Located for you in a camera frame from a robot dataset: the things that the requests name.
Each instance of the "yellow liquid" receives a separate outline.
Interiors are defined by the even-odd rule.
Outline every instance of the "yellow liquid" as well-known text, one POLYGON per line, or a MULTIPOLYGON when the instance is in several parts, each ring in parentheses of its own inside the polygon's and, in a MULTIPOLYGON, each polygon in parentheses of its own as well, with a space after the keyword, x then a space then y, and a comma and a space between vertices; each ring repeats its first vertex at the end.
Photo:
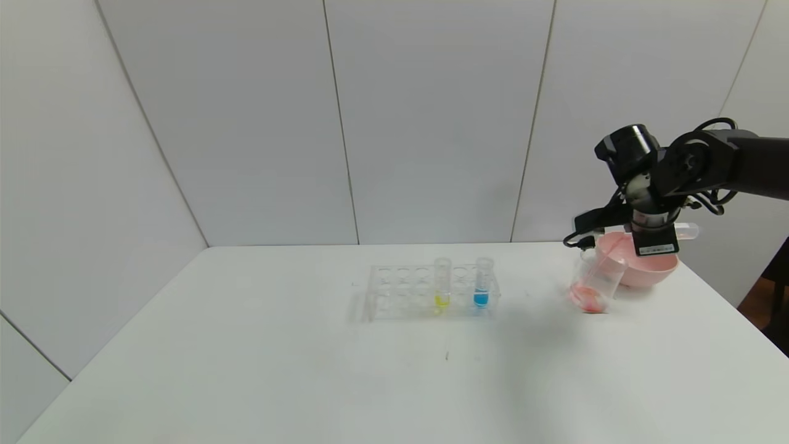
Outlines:
POLYGON ((436 306, 447 307, 448 305, 449 305, 449 296, 445 296, 439 292, 436 292, 436 306))

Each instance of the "test tube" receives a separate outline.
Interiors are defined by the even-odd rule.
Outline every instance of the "test tube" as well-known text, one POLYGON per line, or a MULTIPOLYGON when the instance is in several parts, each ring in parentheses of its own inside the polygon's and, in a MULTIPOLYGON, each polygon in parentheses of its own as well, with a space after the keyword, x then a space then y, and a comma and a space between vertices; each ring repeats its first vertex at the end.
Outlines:
POLYGON ((477 307, 486 307, 493 279, 493 259, 477 259, 477 283, 474 286, 474 303, 477 307))
POLYGON ((452 291, 452 261, 438 258, 433 265, 436 267, 436 306, 446 307, 452 291))

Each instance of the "test tube with blue liquid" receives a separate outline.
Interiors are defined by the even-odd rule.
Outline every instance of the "test tube with blue liquid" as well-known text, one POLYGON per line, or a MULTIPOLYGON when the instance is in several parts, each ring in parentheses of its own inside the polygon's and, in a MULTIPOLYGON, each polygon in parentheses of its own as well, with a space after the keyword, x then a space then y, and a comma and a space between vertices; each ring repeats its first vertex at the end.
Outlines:
POLYGON ((474 285, 474 303, 477 307, 487 307, 493 277, 493 259, 477 259, 477 282, 474 285))

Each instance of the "pink liquid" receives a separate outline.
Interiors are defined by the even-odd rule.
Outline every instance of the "pink liquid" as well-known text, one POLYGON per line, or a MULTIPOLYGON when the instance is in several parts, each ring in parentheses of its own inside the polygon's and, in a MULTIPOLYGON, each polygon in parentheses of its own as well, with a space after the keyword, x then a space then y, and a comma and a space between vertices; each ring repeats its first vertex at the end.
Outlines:
POLYGON ((603 298, 594 288, 573 284, 570 287, 570 298, 575 305, 587 313, 603 313, 605 311, 603 298))

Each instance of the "white wall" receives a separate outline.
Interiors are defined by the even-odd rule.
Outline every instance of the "white wall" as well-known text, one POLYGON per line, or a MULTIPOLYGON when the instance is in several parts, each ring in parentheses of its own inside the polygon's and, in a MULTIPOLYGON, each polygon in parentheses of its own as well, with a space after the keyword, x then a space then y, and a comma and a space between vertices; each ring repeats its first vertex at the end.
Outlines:
POLYGON ((0 307, 74 376, 205 244, 91 0, 5 0, 0 75, 0 307))
POLYGON ((212 246, 357 243, 320 0, 100 0, 212 246))
POLYGON ((558 0, 513 240, 560 240, 605 205, 605 135, 644 123, 666 145, 716 117, 763 4, 558 0))
POLYGON ((16 442, 68 383, 0 320, 0 442, 16 442))
MULTIPOLYGON (((768 0, 721 115, 760 136, 789 137, 789 2, 768 0)), ((789 202, 738 194, 726 214, 685 211, 702 226, 680 256, 737 306, 789 235, 789 202)))
POLYGON ((508 242, 552 0, 327 0, 361 243, 508 242))

